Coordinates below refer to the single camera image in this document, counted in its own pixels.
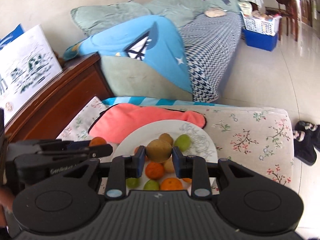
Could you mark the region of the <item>person's left hand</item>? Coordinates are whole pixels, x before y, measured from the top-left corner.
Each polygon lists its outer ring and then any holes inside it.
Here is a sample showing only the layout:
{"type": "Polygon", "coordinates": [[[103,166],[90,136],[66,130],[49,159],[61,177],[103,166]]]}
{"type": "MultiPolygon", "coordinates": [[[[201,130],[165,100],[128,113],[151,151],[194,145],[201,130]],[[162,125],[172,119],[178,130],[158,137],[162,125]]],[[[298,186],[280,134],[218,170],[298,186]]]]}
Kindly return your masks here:
{"type": "Polygon", "coordinates": [[[7,226],[7,220],[5,218],[5,211],[12,211],[12,205],[14,202],[15,196],[12,192],[4,186],[0,188],[0,226],[4,228],[7,226]]]}

